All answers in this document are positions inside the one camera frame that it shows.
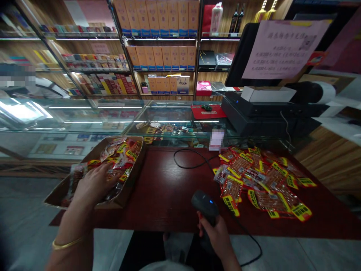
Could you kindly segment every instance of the hand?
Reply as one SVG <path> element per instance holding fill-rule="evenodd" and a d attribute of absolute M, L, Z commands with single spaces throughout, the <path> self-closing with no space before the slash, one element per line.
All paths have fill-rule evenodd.
<path fill-rule="evenodd" d="M 214 252 L 220 258 L 220 260 L 223 262 L 227 260 L 227 258 L 233 257 L 234 251 L 223 217 L 217 216 L 215 218 L 215 227 L 212 227 L 212 225 L 208 222 L 207 219 L 203 217 L 200 211 L 197 211 L 197 214 L 199 217 L 199 236 L 203 236 L 203 226 L 209 236 L 209 239 L 211 240 Z"/>
<path fill-rule="evenodd" d="M 70 205 L 94 208 L 119 181 L 120 175 L 107 181 L 106 173 L 111 166 L 112 163 L 107 163 L 90 170 L 85 177 L 79 181 L 71 202 L 74 204 Z"/>

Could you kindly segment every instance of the red box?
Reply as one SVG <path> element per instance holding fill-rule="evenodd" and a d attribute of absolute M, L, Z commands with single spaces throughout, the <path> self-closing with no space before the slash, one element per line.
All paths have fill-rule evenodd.
<path fill-rule="evenodd" d="M 209 81 L 198 81 L 197 82 L 196 96 L 211 96 L 211 95 L 212 95 L 211 82 L 209 82 Z"/>

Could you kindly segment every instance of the tiled floor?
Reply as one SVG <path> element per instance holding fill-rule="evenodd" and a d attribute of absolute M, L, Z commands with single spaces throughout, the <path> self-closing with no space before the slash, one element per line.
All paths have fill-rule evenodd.
<path fill-rule="evenodd" d="M 0 178 L 0 232 L 7 270 L 43 270 L 57 228 L 49 227 L 57 209 L 42 200 L 57 183 L 52 179 Z M 96 229 L 95 271 L 118 271 L 132 231 Z M 361 270 L 361 241 L 256 237 L 263 249 L 257 262 L 244 271 Z M 179 259 L 189 249 L 192 234 L 171 234 L 165 243 L 168 259 Z M 231 236 L 240 263 L 258 255 L 248 236 Z"/>

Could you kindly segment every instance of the black cable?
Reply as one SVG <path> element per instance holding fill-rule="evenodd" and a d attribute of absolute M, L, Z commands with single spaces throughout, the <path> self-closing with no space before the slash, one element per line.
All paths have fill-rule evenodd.
<path fill-rule="evenodd" d="M 203 162 L 202 164 L 198 164 L 198 165 L 192 166 L 192 167 L 183 167 L 183 166 L 179 165 L 178 162 L 177 162 L 177 160 L 176 160 L 176 153 L 177 153 L 177 152 L 180 152 L 180 151 L 191 151 L 191 152 L 195 152 L 196 154 L 198 154 L 199 156 L 201 156 L 201 157 L 204 159 L 204 162 Z M 199 152 L 197 152 L 197 151 L 195 151 L 195 150 L 193 150 L 193 149 L 187 149 L 187 148 L 185 148 L 185 149 L 179 149 L 179 150 L 177 150 L 177 151 L 173 154 L 174 162 L 175 162 L 176 165 L 179 166 L 180 168 L 183 168 L 183 169 L 194 169 L 194 168 L 200 167 L 200 166 L 204 165 L 205 163 L 207 163 L 208 166 L 209 166 L 209 168 L 211 169 L 211 171 L 213 171 L 213 168 L 212 168 L 211 164 L 209 163 L 209 161 L 211 161 L 213 158 L 216 158 L 216 157 L 218 157 L 218 155 L 217 155 L 217 156 L 213 156 L 213 157 L 207 159 L 207 158 L 205 158 L 202 154 L 200 154 Z M 257 240 L 249 233 L 249 231 L 245 228 L 245 226 L 243 226 L 243 225 L 239 222 L 239 220 L 237 219 L 237 217 L 236 217 L 233 213 L 232 213 L 232 217 L 233 217 L 233 219 L 237 222 L 237 224 L 241 227 L 241 229 L 242 229 L 249 237 L 251 237 L 251 239 L 258 245 L 258 248 L 259 248 L 259 255 L 258 255 L 257 257 L 255 257 L 254 259 L 252 259 L 252 260 L 250 260 L 250 261 L 248 261 L 248 262 L 246 262 L 246 263 L 244 263 L 244 264 L 241 264 L 241 267 L 244 267 L 244 266 L 246 266 L 246 265 L 249 265 L 249 264 L 251 264 L 251 263 L 254 263 L 254 262 L 257 261 L 259 258 L 261 258 L 262 255 L 263 255 L 263 251 L 262 251 L 261 245 L 260 245 L 260 244 L 257 242 Z"/>

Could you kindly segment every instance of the gold bracelet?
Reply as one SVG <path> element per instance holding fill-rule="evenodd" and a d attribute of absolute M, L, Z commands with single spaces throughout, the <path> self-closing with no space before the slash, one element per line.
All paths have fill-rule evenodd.
<path fill-rule="evenodd" d="M 84 236 L 76 239 L 75 241 L 72 241 L 72 242 L 70 242 L 70 243 L 67 243 L 67 244 L 65 244 L 65 245 L 57 245 L 57 244 L 55 244 L 55 239 L 54 239 L 52 246 L 53 246 L 53 249 L 54 249 L 54 250 L 62 250 L 62 249 L 71 247 L 71 246 L 79 243 L 79 242 L 80 242 L 81 240 L 83 240 L 83 239 L 84 239 Z"/>

